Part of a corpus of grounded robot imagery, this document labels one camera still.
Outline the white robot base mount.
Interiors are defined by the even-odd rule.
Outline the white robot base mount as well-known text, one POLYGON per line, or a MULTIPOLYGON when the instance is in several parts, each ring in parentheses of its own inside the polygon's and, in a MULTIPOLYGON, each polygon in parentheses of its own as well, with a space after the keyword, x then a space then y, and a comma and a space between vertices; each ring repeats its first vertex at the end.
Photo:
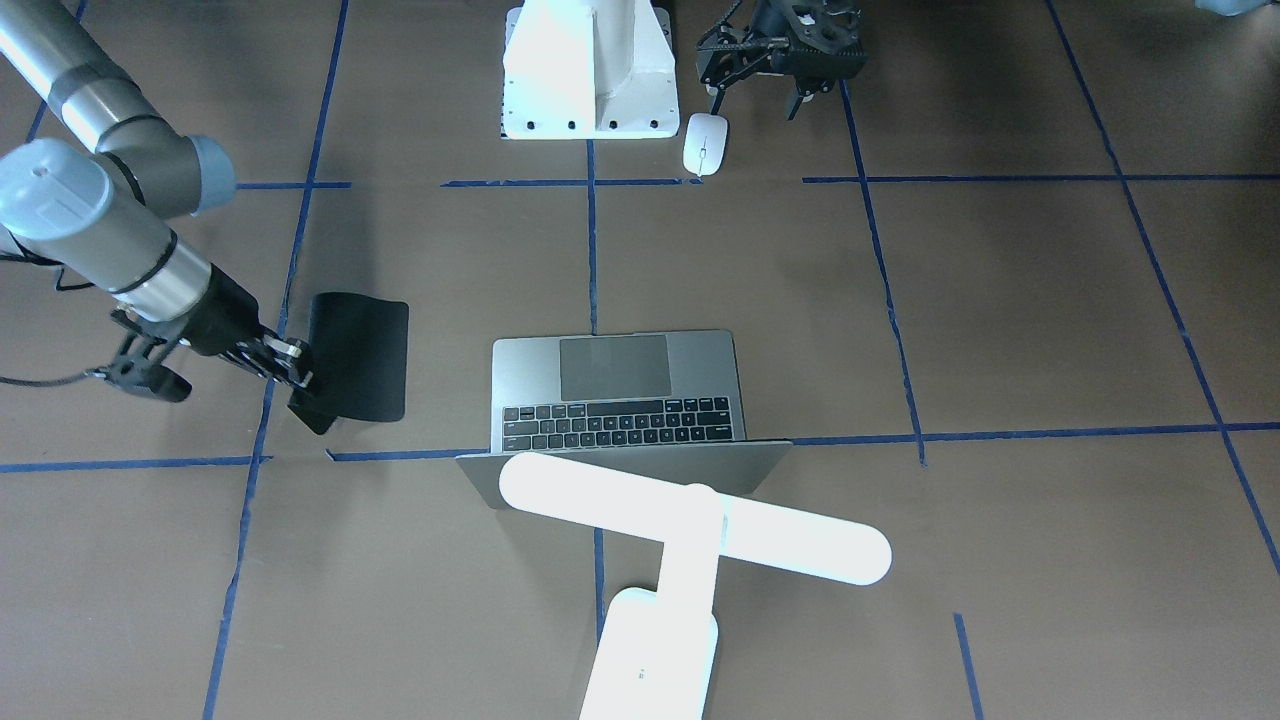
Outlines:
POLYGON ((671 14, 654 1, 525 1, 507 12, 502 64, 508 140, 678 133, 671 14))

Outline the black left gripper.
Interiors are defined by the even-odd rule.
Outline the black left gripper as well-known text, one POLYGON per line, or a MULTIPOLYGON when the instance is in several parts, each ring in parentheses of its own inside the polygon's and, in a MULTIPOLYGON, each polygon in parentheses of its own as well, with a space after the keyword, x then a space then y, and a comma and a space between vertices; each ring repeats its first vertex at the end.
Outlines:
POLYGON ((713 117, 721 115, 731 85, 769 74, 795 78, 786 105, 786 120, 792 120, 803 104, 867 64, 859 1, 755 1, 737 27, 732 18, 741 5, 733 1, 696 44, 696 69, 713 117))

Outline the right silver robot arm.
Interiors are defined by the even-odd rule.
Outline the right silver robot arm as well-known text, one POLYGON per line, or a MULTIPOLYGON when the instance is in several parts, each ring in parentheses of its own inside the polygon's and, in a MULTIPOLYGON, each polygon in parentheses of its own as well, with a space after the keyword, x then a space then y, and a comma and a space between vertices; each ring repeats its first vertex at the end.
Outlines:
POLYGON ((316 388, 310 347, 259 318, 259 302, 169 220, 228 204, 234 167, 215 140, 178 133, 59 1, 5 1, 3 55, 78 138, 38 138, 3 158, 3 258, 69 268, 116 300, 125 334, 91 375, 178 404, 180 346, 289 386, 316 388))

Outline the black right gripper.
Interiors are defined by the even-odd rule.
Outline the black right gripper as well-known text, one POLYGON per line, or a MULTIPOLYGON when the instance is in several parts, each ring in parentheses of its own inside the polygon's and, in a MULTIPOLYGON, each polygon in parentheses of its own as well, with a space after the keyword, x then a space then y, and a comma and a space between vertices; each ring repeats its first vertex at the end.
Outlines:
MULTIPOLYGON (((211 355, 264 379, 287 386, 308 386, 311 348, 298 338, 282 338, 256 320, 212 320, 205 328, 205 348, 211 355)), ((288 409, 316 436, 337 421, 334 395, 324 386, 291 391, 288 409)))

